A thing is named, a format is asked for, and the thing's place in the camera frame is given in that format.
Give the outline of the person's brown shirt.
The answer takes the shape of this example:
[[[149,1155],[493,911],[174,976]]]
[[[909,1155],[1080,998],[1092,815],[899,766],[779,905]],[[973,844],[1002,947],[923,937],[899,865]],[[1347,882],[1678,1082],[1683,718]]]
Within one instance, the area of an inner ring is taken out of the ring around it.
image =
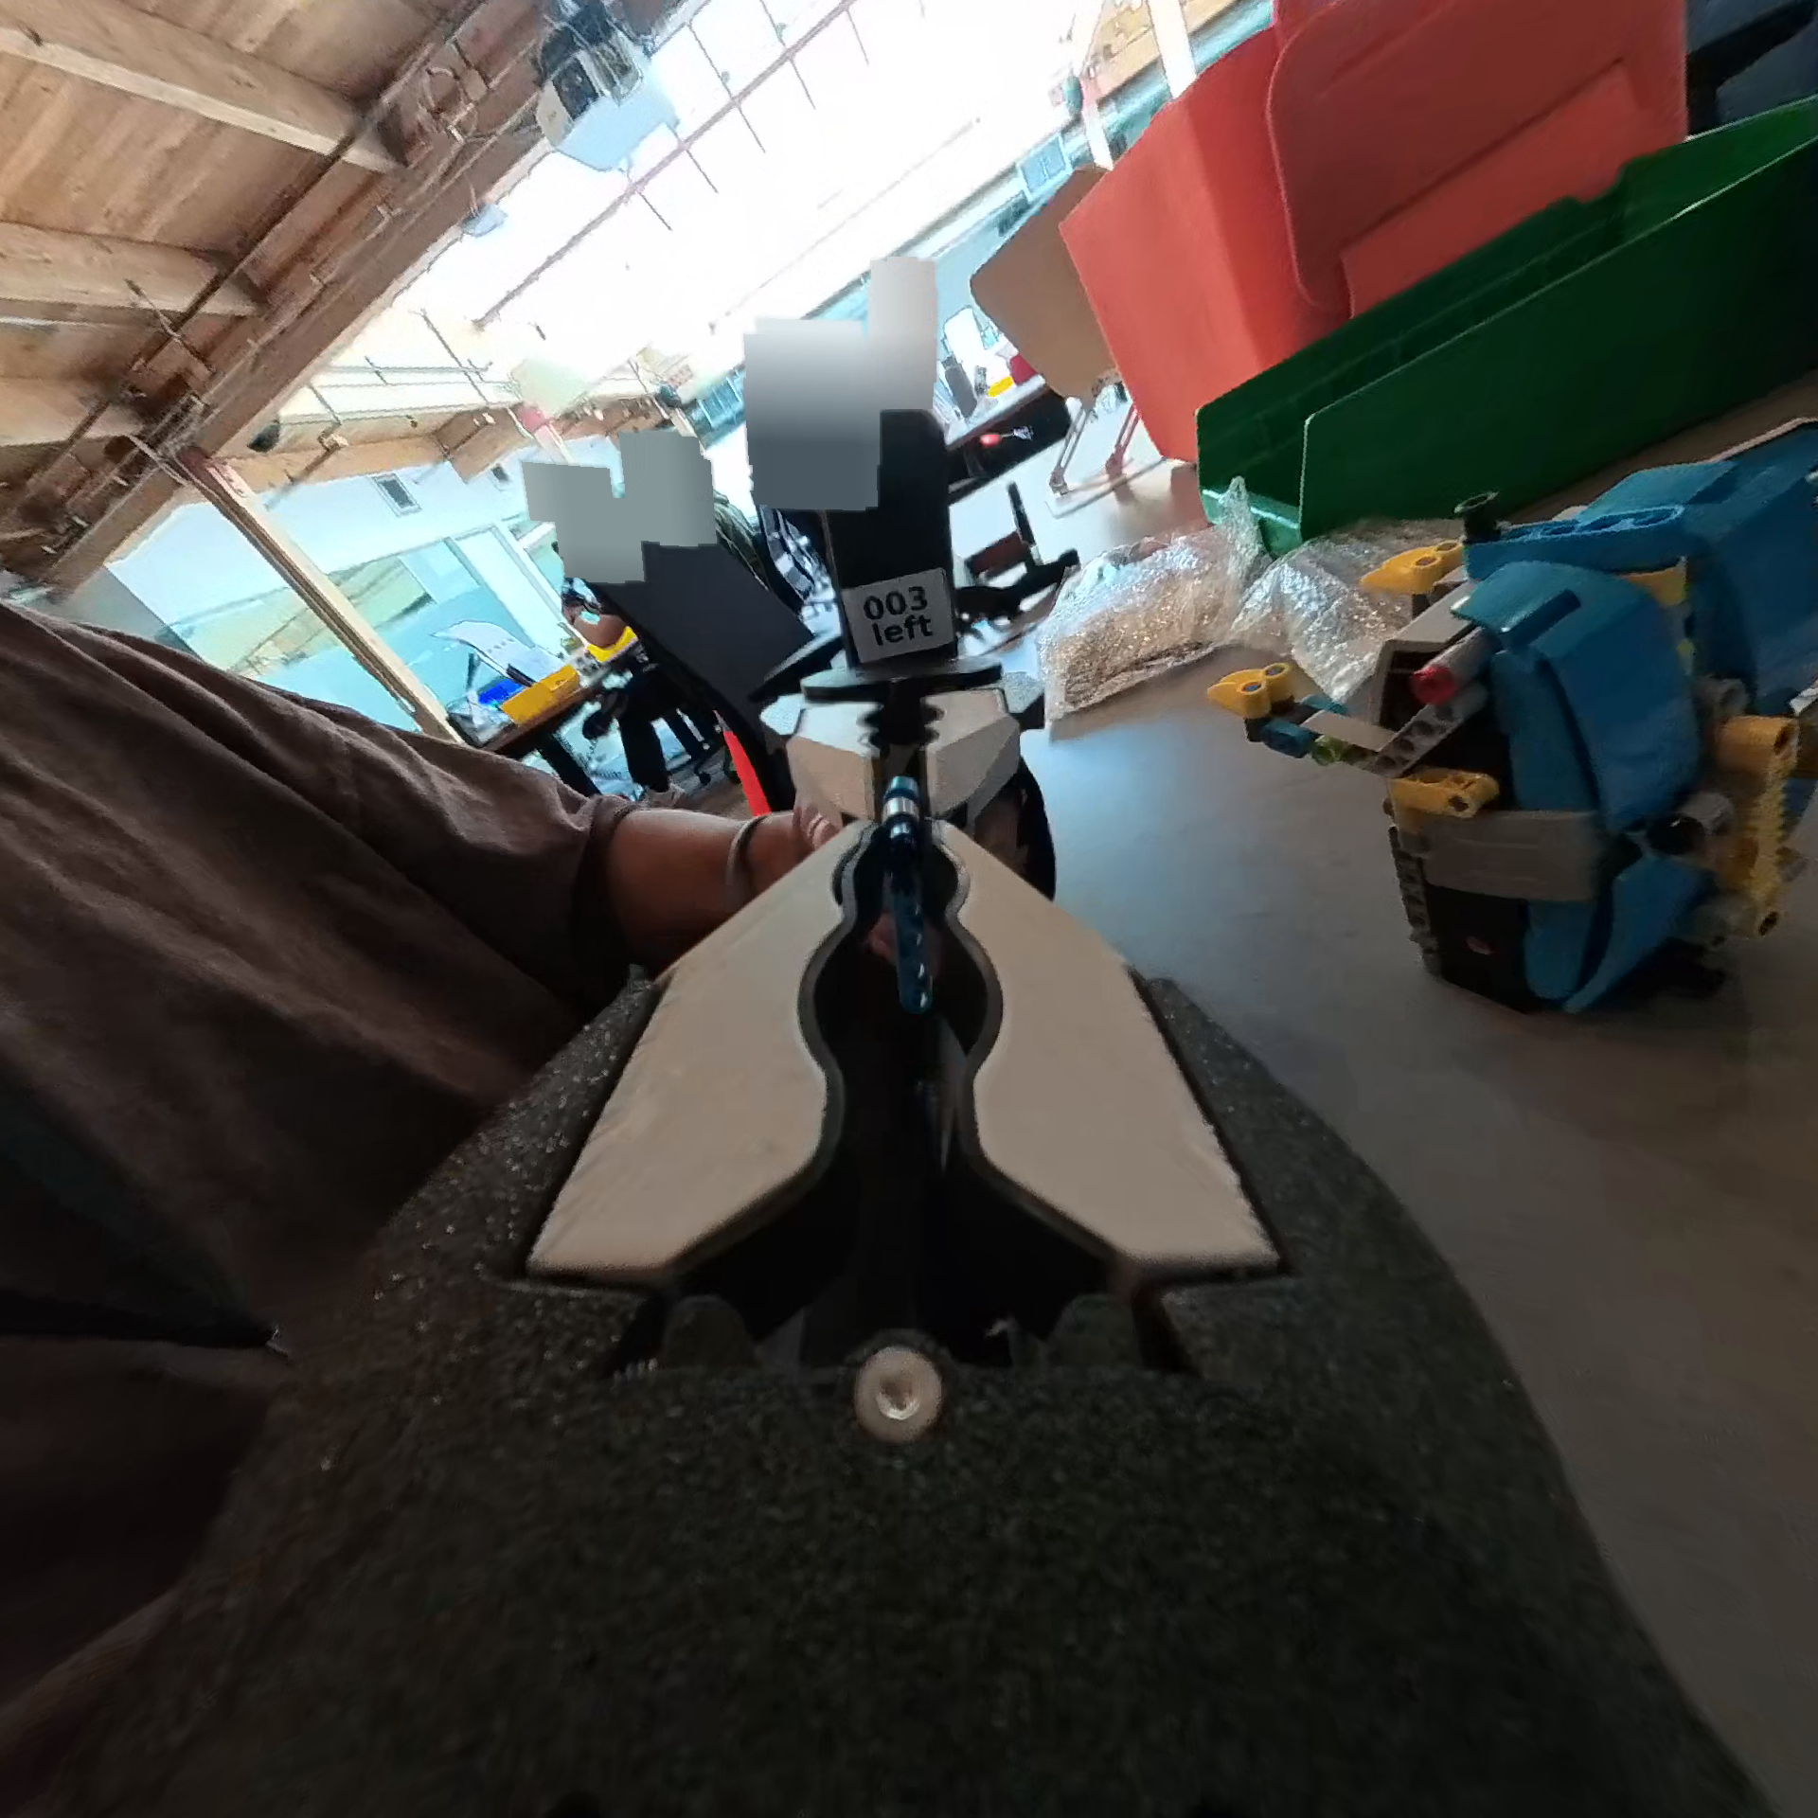
[[[294,1351],[436,1165],[629,979],[630,816],[161,643],[5,608],[5,1087],[123,1226],[5,1168],[5,1290]]]

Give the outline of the blue brick beam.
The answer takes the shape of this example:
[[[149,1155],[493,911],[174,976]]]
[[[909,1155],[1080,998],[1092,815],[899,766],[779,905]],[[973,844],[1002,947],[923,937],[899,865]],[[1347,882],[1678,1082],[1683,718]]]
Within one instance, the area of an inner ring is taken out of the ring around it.
[[[905,1013],[925,1015],[935,1000],[935,973],[927,933],[925,858],[916,843],[893,844],[886,858],[899,1002]]]

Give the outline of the person's left forearm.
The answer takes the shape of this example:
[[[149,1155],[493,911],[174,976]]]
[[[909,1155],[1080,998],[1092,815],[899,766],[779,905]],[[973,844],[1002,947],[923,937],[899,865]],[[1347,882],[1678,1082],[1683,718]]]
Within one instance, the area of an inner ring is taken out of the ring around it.
[[[736,824],[646,806],[620,821],[607,847],[607,896],[636,971],[658,976],[749,905],[730,915],[723,893]]]

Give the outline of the person's left hand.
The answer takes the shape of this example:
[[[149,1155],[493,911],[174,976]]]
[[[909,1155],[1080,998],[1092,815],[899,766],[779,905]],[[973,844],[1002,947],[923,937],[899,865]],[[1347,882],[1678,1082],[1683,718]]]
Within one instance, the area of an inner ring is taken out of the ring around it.
[[[753,894],[764,894],[797,870],[819,849],[831,844],[846,824],[840,809],[798,800],[790,809],[777,809],[753,821],[743,849],[743,866]]]

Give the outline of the green storage bin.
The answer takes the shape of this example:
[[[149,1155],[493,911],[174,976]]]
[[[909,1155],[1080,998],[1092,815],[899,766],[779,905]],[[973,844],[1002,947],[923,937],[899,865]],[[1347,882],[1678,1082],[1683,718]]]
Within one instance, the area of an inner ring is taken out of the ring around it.
[[[1272,555],[1522,508],[1814,370],[1816,103],[1630,162],[1198,412],[1211,521]]]

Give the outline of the toy brick robot model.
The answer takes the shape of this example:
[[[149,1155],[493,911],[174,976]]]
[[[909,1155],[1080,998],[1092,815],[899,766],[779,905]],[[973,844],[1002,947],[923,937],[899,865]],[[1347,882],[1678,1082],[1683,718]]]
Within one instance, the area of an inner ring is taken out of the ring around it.
[[[1361,580],[1414,610],[1351,697],[1293,662],[1209,699],[1251,745],[1382,783],[1428,973],[1514,1012],[1710,994],[1769,935],[1814,801],[1816,428],[1789,421],[1586,506]]]

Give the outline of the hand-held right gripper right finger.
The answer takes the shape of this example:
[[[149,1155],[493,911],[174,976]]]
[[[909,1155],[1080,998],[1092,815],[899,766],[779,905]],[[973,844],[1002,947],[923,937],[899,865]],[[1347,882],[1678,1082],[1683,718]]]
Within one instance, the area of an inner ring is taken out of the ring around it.
[[[1124,956],[973,835],[952,869],[946,984],[981,988],[935,1258],[988,1336],[1070,1303],[1265,1280],[1280,1247]]]

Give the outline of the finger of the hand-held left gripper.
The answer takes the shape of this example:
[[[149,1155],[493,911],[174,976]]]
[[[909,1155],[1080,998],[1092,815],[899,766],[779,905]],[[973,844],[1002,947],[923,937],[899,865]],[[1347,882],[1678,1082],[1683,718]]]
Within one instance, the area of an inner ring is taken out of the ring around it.
[[[927,708],[927,815],[965,827],[1016,779],[1019,726],[1005,694],[937,694]]]
[[[787,763],[797,796],[822,816],[863,824],[880,821],[880,705],[804,705],[787,739]]]

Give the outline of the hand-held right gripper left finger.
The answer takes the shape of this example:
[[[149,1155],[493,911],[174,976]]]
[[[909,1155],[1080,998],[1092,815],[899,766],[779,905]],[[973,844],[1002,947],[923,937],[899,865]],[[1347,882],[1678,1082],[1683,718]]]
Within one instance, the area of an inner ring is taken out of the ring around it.
[[[849,1092],[814,994],[856,933],[872,824],[846,824],[695,944],[653,989],[529,1251],[529,1285],[652,1301],[713,1294],[793,1329],[836,1274],[814,1196]]]

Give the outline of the black office chair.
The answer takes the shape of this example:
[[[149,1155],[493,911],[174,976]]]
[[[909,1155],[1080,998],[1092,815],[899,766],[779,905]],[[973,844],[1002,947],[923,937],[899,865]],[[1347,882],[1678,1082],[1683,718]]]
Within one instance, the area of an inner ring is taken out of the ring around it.
[[[704,697],[744,764],[753,811],[795,806],[787,739],[767,710],[798,695],[808,676],[827,672],[840,649],[836,630],[814,632],[802,615],[721,543],[644,545],[644,579],[597,582],[609,607],[652,656]]]

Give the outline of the orange storage bin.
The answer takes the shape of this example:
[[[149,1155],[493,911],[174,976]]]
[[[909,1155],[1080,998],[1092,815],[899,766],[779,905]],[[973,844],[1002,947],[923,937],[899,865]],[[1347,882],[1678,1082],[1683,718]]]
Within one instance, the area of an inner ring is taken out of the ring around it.
[[[1151,444],[1679,145],[1686,50],[1676,3],[1276,4],[1061,224]]]

